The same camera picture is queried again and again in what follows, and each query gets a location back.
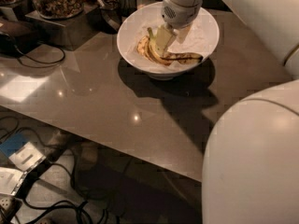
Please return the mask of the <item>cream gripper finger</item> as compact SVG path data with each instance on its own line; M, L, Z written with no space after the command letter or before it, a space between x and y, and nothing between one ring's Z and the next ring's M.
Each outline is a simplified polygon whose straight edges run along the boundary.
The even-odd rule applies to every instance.
M167 25L161 25L157 29L156 33L156 52L160 55L163 56L167 48L173 43L173 41L176 39L177 34L174 32L174 29Z
M185 41L191 28L192 28L192 26L188 25L181 29L177 29L177 42L179 42L179 44L182 44Z

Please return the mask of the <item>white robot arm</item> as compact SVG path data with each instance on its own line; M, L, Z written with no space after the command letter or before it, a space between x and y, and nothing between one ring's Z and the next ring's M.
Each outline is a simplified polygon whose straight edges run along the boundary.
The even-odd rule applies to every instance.
M187 25L192 0L164 0ZM203 224L299 224L299 0L222 0L292 81L230 107L206 144Z

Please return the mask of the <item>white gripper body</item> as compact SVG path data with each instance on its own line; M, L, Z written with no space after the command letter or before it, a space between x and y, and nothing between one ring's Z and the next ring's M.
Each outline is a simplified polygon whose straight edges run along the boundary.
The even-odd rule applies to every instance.
M200 0L163 0L161 15L164 22L181 29L190 25L200 10Z

